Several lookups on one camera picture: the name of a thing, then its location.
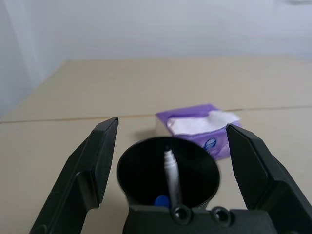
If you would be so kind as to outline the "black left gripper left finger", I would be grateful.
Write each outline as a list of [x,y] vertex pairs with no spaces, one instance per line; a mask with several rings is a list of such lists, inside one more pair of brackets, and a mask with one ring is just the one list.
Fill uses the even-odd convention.
[[99,123],[67,159],[32,234],[79,234],[87,213],[103,201],[112,166],[118,118]]

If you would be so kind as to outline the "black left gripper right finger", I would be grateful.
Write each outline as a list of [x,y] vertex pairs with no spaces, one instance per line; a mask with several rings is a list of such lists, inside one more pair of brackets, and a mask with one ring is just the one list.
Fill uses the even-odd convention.
[[264,141],[233,124],[227,125],[226,132],[246,207],[266,211],[279,234],[310,234],[312,206]]

